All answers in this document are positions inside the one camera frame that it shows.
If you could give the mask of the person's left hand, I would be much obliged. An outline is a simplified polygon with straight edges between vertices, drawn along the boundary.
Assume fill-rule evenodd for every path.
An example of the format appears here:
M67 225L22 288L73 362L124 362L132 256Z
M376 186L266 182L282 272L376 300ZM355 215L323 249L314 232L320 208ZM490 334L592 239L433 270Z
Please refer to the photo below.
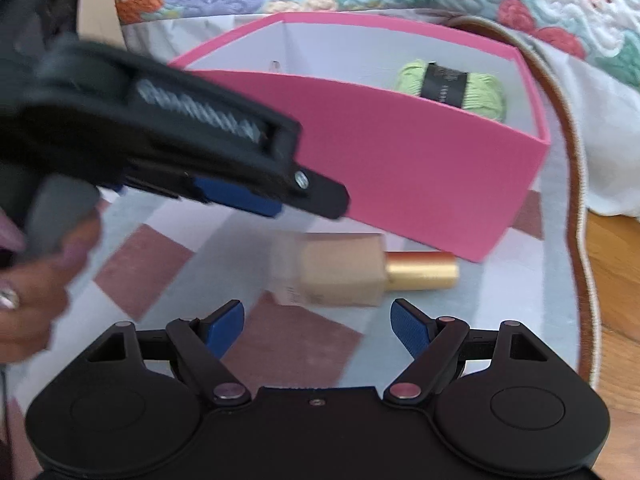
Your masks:
M87 214L54 255L1 272L1 362L22 362L47 349L54 322L68 306L68 285L99 245L101 215Z

